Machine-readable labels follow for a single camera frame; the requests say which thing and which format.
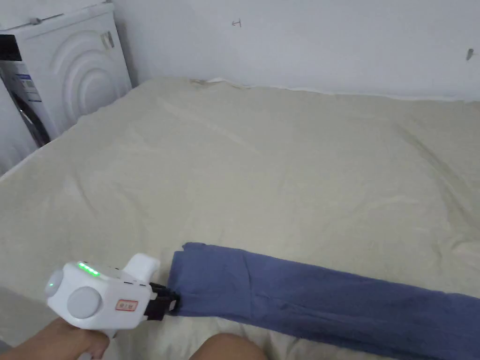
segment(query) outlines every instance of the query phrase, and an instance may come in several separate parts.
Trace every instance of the blue cloth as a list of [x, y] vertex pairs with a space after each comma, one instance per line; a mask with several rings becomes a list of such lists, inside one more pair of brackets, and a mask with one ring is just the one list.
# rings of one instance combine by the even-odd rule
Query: blue cloth
[[480, 300], [239, 249], [187, 243], [180, 316], [218, 316], [398, 359], [480, 359]]

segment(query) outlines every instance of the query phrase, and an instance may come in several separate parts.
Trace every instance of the leg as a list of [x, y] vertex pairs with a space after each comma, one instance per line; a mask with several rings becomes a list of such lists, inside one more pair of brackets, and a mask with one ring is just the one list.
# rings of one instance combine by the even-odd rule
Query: leg
[[190, 360], [267, 360], [253, 342], [232, 334], [217, 334], [204, 342]]

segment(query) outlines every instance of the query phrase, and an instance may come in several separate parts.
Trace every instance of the red label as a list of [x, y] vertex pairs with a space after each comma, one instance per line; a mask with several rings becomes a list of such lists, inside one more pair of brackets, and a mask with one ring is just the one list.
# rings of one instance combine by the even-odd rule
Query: red label
[[117, 311], [135, 311], [137, 309], [138, 301], [120, 299], [115, 306]]

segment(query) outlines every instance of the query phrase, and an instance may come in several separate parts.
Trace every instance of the hand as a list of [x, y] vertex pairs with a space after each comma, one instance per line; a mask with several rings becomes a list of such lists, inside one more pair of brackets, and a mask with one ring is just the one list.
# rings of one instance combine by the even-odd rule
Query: hand
[[84, 352], [101, 359], [109, 342], [108, 336], [99, 331], [79, 329], [59, 318], [0, 360], [77, 360]]

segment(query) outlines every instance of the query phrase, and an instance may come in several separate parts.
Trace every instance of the mattress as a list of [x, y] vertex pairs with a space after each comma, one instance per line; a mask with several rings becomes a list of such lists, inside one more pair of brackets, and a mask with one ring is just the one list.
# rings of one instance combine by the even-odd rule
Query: mattress
[[[0, 339], [53, 318], [43, 287], [64, 262], [145, 252], [166, 283], [189, 241], [480, 297], [479, 116], [478, 103], [149, 81], [1, 178]], [[217, 318], [147, 322], [115, 346], [187, 359], [218, 332], [270, 359], [380, 359]]]

